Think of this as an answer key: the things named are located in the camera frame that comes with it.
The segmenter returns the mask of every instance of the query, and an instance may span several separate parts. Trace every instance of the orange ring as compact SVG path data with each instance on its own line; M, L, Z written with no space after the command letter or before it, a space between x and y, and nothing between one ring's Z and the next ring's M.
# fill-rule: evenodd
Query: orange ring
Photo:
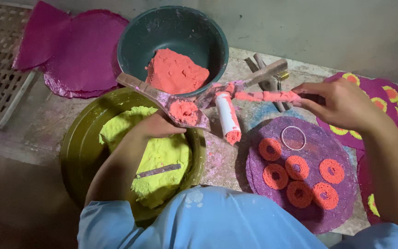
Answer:
M320 194L326 193L327 198L323 199ZM314 201L325 210L331 210L337 207L339 203L339 195L336 190L329 184L318 183L313 186Z
M331 168L331 171L334 175L328 172L328 169ZM319 171L325 181L330 184L339 184L345 178L345 172L342 166L334 159L325 159L319 164Z
M297 197L296 191L301 190L302 195ZM311 188L304 182L294 181L290 182L287 187L287 198L290 203L297 208L306 208L311 204L313 195Z
M279 174L279 179L273 179L273 173ZM283 189L288 184L287 172L285 171L284 167L276 163L269 164L267 167L265 167L263 169L262 177L265 184L275 190Z
M300 172L297 172L293 165L298 164L300 167ZM303 179L308 177L310 173L310 168L308 167L307 161L300 156L290 156L285 161L285 169L287 170L288 175L294 180L302 181Z
M274 153L269 153L267 147L270 146L273 148ZM267 161L276 161L280 158L282 154L282 148L277 140L273 138L264 138L259 143L259 153L263 157L263 159Z

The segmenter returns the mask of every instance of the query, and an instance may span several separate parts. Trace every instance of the yellow-green dough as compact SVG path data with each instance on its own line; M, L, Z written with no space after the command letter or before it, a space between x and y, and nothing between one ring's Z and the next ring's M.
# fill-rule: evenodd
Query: yellow-green dough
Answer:
M130 111L110 119L101 129L100 143L103 144L102 134L109 150L113 151L131 128L157 110L153 107L132 107ZM172 197L190 166L191 158L191 149L184 134L150 139L136 173L176 163L179 163L181 168L133 180L131 189L137 194L137 201L143 206L155 208Z

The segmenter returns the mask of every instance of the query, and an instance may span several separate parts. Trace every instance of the gray wall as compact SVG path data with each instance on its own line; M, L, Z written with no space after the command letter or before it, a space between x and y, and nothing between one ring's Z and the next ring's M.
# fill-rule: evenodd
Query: gray wall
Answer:
M36 0L9 0L34 4ZM199 9L231 47L398 83L398 0L46 0L73 12L109 9L132 19L163 5Z

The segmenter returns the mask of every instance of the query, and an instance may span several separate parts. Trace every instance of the light blue shirt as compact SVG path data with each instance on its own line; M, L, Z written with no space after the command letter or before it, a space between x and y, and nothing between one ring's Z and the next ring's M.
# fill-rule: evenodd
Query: light blue shirt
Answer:
M147 229L127 201L91 202L79 222L80 248L326 248L274 201L223 187L180 192ZM398 248L398 225L369 227L336 249Z

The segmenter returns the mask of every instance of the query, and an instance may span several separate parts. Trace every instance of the white pipe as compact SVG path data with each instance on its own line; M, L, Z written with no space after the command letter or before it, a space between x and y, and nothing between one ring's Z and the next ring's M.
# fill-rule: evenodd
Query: white pipe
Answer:
M231 100L228 101L228 99L225 97L228 97L229 99L229 93L227 92L219 93L215 99L216 107L218 108L219 119L221 121L222 133L224 134L224 137L230 131L233 130L240 131L239 122L235 123L231 114L231 110L233 110L234 112L233 104L231 103Z

